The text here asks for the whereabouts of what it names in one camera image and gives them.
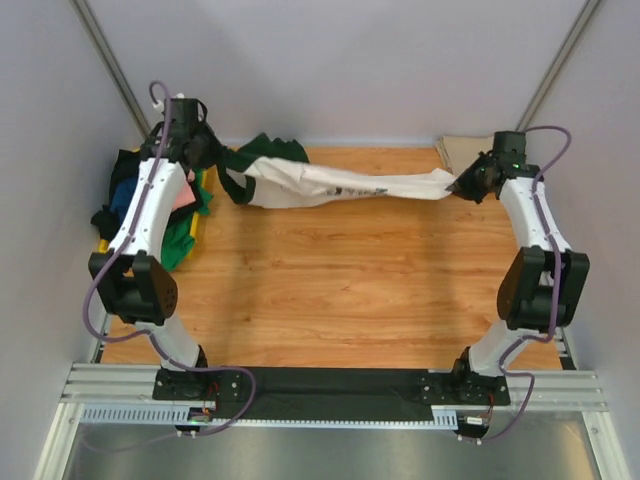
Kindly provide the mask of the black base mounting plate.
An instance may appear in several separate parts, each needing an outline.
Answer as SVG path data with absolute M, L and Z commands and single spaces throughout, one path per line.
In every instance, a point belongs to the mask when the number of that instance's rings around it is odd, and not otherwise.
M 419 369 L 252 367 L 249 373 L 160 369 L 155 400 L 216 404 L 226 418 L 249 402 L 244 420 L 426 421 L 444 405 L 507 406 L 503 377 Z

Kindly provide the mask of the blue t-shirt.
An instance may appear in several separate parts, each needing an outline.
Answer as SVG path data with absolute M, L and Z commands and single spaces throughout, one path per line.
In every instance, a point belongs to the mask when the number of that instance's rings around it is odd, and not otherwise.
M 110 211 L 124 217 L 133 198 L 137 180 L 130 177 L 119 182 L 115 188 L 110 204 Z

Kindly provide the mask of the folded beige t-shirt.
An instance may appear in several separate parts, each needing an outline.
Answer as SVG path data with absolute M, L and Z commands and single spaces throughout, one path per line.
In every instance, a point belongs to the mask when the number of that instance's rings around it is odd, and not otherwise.
M 445 168 L 459 176 L 477 160 L 481 152 L 489 151 L 492 144 L 492 136 L 442 136 L 435 147 Z

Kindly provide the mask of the bright green t-shirt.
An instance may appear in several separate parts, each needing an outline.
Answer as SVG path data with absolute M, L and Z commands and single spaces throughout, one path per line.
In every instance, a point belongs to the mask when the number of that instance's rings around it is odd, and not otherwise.
M 182 214 L 180 220 L 170 222 L 163 237 L 161 264 L 169 272 L 175 271 L 195 246 L 196 233 L 192 230 L 194 218 L 210 214 L 209 204 L 213 194 L 205 188 L 208 171 L 197 170 L 195 174 L 192 187 L 195 189 L 196 202 L 186 207 L 186 214 Z

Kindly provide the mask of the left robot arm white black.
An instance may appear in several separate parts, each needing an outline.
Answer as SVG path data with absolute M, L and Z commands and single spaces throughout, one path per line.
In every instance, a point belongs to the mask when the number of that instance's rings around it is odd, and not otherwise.
M 196 367 L 201 348 L 179 318 L 178 287 L 161 264 L 161 249 L 189 171 L 218 144 L 200 100 L 179 94 L 160 105 L 163 119 L 140 148 L 136 185 L 122 225 L 108 250 L 89 258 L 87 295 L 98 296 L 108 314 L 134 330 L 114 338 L 97 331 L 89 318 L 83 322 L 105 343 L 147 337 L 163 368 L 181 370 L 176 390 L 188 401 L 199 401 L 208 394 L 211 378 Z

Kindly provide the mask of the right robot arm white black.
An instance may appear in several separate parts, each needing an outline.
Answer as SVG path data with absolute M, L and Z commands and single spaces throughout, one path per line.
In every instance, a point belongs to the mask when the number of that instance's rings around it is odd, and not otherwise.
M 498 319 L 455 361 L 452 395 L 470 404 L 484 395 L 486 378 L 506 375 L 531 343 L 549 343 L 575 315 L 590 269 L 587 254 L 564 239 L 546 200 L 546 167 L 527 161 L 526 135 L 498 131 L 492 147 L 458 176 L 449 191 L 481 203 L 492 194 L 508 214 L 518 251 L 498 289 Z

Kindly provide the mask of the green and white raglan t-shirt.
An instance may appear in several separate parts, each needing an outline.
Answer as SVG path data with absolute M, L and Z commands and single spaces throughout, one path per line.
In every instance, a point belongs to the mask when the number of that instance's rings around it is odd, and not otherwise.
M 395 197 L 438 201 L 455 177 L 436 168 L 410 175 L 366 175 L 314 164 L 296 140 L 261 133 L 225 149 L 216 166 L 224 191 L 237 205 L 266 209 L 310 208 L 332 201 Z

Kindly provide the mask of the pink t-shirt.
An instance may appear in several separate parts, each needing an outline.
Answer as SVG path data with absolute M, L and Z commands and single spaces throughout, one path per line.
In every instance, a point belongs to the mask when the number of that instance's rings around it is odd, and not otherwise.
M 190 170 L 186 176 L 185 182 L 177 194 L 172 210 L 176 211 L 178 209 L 187 207 L 196 202 L 196 195 L 193 193 L 192 184 L 196 179 L 196 174 L 193 170 Z

